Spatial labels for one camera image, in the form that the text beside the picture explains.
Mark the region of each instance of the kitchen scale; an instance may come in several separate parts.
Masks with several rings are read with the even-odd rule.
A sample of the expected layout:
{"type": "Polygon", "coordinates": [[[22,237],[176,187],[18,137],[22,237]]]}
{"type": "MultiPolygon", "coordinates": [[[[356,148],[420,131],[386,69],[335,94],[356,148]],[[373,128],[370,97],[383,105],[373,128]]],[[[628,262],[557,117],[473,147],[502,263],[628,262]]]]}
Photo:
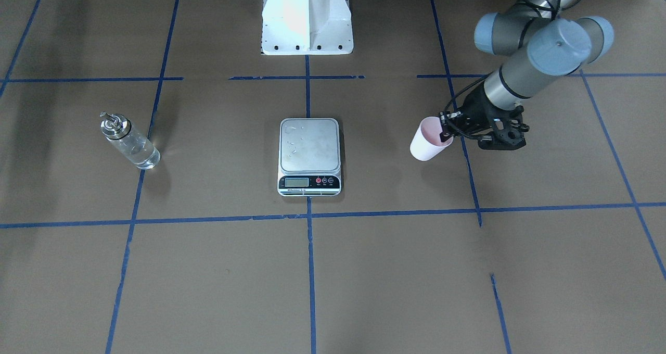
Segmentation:
{"type": "Polygon", "coordinates": [[[342,190],[340,126],[335,119],[284,119],[280,124],[278,193],[338,195],[342,190]]]}

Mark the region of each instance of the white mounting bracket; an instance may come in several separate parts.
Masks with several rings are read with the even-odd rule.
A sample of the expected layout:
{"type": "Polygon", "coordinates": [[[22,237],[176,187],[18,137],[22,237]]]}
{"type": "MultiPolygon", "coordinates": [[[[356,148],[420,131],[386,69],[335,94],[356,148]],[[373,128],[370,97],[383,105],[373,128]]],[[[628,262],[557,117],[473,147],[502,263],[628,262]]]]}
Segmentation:
{"type": "Polygon", "coordinates": [[[349,0],[264,0],[265,55],[345,55],[354,50],[349,0]]]}

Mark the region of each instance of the cup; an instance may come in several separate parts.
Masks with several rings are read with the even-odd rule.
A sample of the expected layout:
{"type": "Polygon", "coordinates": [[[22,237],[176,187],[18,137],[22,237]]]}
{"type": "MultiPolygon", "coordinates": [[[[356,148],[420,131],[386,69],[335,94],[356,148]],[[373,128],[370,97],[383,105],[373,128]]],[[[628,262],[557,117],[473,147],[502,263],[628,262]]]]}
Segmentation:
{"type": "Polygon", "coordinates": [[[416,134],[409,146],[412,156],[421,161],[430,160],[443,149],[449,147],[454,138],[448,138],[445,142],[440,139],[442,124],[438,117],[425,117],[421,121],[416,134]]]}

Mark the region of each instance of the metal weighing plate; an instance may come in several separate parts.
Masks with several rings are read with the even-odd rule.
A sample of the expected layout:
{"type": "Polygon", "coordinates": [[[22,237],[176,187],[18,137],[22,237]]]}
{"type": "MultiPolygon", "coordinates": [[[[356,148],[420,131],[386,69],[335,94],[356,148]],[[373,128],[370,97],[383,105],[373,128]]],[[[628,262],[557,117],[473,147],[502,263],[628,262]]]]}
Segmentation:
{"type": "Polygon", "coordinates": [[[335,119],[285,119],[280,124],[280,169],[286,175],[340,173],[340,128],[335,119]]]}

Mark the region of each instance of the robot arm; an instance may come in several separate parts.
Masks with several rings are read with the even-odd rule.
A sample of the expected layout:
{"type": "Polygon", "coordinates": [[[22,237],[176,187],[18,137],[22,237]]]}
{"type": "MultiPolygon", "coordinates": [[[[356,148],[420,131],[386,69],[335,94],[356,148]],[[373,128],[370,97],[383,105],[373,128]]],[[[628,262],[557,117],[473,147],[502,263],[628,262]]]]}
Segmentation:
{"type": "Polygon", "coordinates": [[[510,57],[462,91],[478,84],[458,110],[450,110],[454,97],[440,112],[442,142],[464,136],[491,150],[516,150],[526,144],[524,133],[530,127],[523,123],[522,101],[594,62],[613,43],[613,28],[601,17],[575,21],[554,17],[574,1],[519,0],[504,14],[493,13],[480,20],[475,32],[477,47],[510,57]],[[488,129],[490,132],[478,134],[488,129]]]}

